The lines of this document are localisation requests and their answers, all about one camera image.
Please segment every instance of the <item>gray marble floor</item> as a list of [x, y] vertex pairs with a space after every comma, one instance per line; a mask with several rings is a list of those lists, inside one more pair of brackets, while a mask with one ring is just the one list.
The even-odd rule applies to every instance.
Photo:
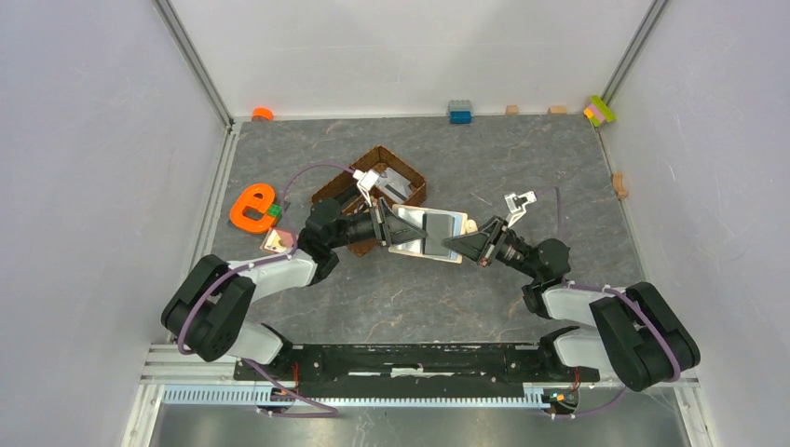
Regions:
[[[507, 215], [502, 196], [509, 191], [559, 185], [573, 267], [568, 277], [612, 285], [641, 279], [603, 150], [581, 115], [478, 116], [462, 126], [441, 117], [245, 123], [212, 251], [225, 260], [261, 255], [261, 239], [227, 219], [248, 185], [269, 183], [280, 191], [311, 162], [351, 163], [376, 144], [425, 175], [423, 206], [465, 211], [479, 223]], [[309, 197], [336, 174], [313, 169], [296, 181], [288, 197], [293, 225], [304, 222]], [[553, 196], [531, 205], [514, 229], [532, 242], [556, 237]], [[529, 314], [520, 291], [529, 278], [502, 264], [483, 269], [382, 249], [361, 258], [337, 252], [340, 265], [326, 280], [261, 300], [248, 319], [302, 343], [530, 341], [565, 325]]]

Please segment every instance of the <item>orange toy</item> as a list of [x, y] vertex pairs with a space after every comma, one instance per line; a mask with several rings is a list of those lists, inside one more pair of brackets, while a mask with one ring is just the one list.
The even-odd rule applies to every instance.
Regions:
[[274, 115], [269, 109], [258, 107], [252, 111], [252, 121], [271, 121], [272, 119], [274, 119]]
[[[248, 187], [230, 209], [230, 222], [248, 233], [262, 235], [279, 218], [279, 207], [276, 207], [278, 212], [270, 211], [275, 208], [272, 207], [274, 198], [274, 189], [266, 183], [256, 183]], [[260, 212], [263, 217], [257, 220], [247, 217], [247, 212], [251, 210]]]

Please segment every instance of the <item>blue block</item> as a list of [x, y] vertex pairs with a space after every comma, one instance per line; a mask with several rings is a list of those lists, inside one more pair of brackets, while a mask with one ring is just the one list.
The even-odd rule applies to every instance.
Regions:
[[471, 112], [450, 112], [450, 124], [469, 124], [471, 123]]

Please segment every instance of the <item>orange cap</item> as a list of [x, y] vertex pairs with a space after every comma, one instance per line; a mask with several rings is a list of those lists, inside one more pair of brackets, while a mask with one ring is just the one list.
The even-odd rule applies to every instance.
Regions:
[[252, 121], [271, 121], [272, 119], [274, 119], [274, 115], [269, 109], [258, 107], [252, 111]]

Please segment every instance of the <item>cable connector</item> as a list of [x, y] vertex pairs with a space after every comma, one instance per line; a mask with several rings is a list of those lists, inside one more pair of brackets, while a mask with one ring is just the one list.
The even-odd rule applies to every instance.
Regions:
[[378, 182], [379, 177], [381, 177], [381, 175], [372, 169], [365, 172], [359, 169], [354, 171], [354, 178], [357, 179], [357, 189], [360, 190], [362, 197], [365, 198], [368, 207], [373, 206], [373, 201], [370, 198], [370, 191], [375, 186], [375, 183]]

